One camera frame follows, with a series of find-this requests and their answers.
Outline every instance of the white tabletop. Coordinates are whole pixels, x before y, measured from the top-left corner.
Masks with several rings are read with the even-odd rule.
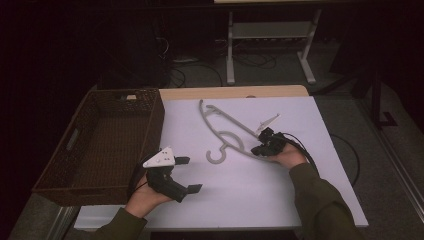
[[[314,158],[320,175],[333,184],[350,207],[355,224],[368,222],[340,163],[313,97],[205,99],[255,131],[261,121],[277,113],[270,127],[295,135]],[[294,189],[288,171],[275,163],[252,159],[227,148],[226,160],[213,165],[206,152],[219,158],[221,141],[211,132],[199,111],[199,100],[164,101],[165,121],[161,147],[176,156],[191,158],[176,166],[173,179],[187,186],[203,184],[198,194],[182,203],[162,204],[146,219],[150,230],[288,229],[300,226]],[[222,116],[208,117],[216,130],[237,134],[247,151],[260,143]],[[110,222],[120,206],[85,206],[75,228],[96,229]]]

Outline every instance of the wicker basket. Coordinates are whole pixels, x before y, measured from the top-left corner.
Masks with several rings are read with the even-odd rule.
[[[125,204],[137,161],[159,150],[158,89],[89,92],[33,188],[60,206]]]

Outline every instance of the person's left hand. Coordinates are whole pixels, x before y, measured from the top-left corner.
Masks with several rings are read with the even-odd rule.
[[[125,206],[125,210],[127,212],[138,218],[145,217],[159,204],[172,201],[171,198],[163,195],[162,193],[158,193],[149,187],[147,184],[146,174],[144,174],[138,182],[137,187],[139,186],[141,187],[133,193]]]

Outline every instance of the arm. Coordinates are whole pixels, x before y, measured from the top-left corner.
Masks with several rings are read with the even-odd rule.
[[[147,224],[144,217],[159,204],[171,201],[169,197],[155,192],[146,182],[144,176],[137,185],[141,187],[134,192],[125,208],[119,209],[112,221],[99,228],[92,239],[138,239]]]
[[[306,239],[364,239],[339,191],[321,179],[292,145],[269,157],[290,170],[295,205]]]

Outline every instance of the sleeve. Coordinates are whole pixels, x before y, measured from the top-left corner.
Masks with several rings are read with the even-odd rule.
[[[308,240],[364,239],[339,191],[308,163],[290,170],[295,205]]]
[[[112,221],[109,224],[97,229],[97,231],[93,233],[91,239],[138,239],[146,224],[146,219],[135,217],[125,211],[125,209],[120,208]]]

